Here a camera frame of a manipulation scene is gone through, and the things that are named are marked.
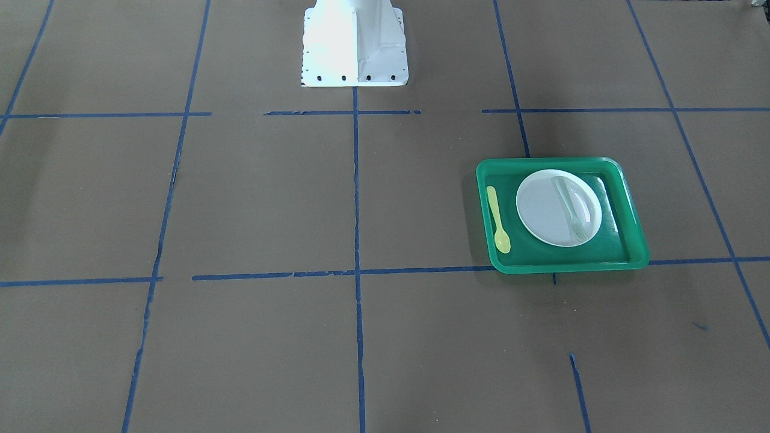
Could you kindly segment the green plastic tray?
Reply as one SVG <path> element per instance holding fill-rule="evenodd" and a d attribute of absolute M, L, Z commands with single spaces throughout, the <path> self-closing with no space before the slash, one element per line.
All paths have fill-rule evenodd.
<path fill-rule="evenodd" d="M 523 226 L 516 211 L 518 186 L 531 173 L 556 169 L 575 174 L 599 195 L 604 218 L 599 233 L 578 247 L 554 247 L 539 241 Z M 479 200 L 490 262 L 504 274 L 570 273 L 641 269 L 650 252 L 621 165 L 606 157 L 487 159 L 476 168 Z M 498 252 L 485 188 L 494 186 L 511 252 Z"/>

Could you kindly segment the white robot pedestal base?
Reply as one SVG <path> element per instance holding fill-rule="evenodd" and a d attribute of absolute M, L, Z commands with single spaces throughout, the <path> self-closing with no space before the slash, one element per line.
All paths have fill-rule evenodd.
<path fill-rule="evenodd" d="M 317 1 L 303 25 L 302 86 L 407 85 L 404 14 L 391 1 Z"/>

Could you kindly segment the yellow plastic spoon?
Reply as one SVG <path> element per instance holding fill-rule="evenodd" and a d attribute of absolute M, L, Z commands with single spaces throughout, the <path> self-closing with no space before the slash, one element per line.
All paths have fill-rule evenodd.
<path fill-rule="evenodd" d="M 504 226 L 502 224 L 502 216 L 500 212 L 497 189 L 494 186 L 487 186 L 485 190 L 487 194 L 488 205 L 490 206 L 490 213 L 495 224 L 495 230 L 493 231 L 493 242 L 498 252 L 509 253 L 511 252 L 511 238 L 504 230 Z"/>

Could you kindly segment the clear plastic fork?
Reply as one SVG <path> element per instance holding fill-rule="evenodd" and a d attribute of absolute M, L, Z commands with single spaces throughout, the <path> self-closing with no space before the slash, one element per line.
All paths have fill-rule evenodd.
<path fill-rule="evenodd" d="M 591 238 L 591 214 L 586 211 L 581 197 L 577 196 L 577 203 L 574 200 L 574 194 L 570 189 L 571 181 L 565 176 L 556 176 L 553 179 L 556 191 L 560 195 L 562 205 L 566 211 L 570 229 L 574 237 L 581 243 L 585 243 Z"/>

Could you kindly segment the white round plate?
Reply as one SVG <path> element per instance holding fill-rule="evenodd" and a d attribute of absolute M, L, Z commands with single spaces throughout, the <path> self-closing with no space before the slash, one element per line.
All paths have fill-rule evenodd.
<path fill-rule="evenodd" d="M 570 229 L 566 211 L 553 183 L 556 176 L 569 178 L 575 203 L 579 195 L 586 211 L 591 214 L 591 238 L 585 243 L 579 242 Z M 542 243 L 563 248 L 578 247 L 591 241 L 599 233 L 604 218 L 599 195 L 589 184 L 575 174 L 556 169 L 536 171 L 522 181 L 516 194 L 516 211 L 532 236 Z"/>

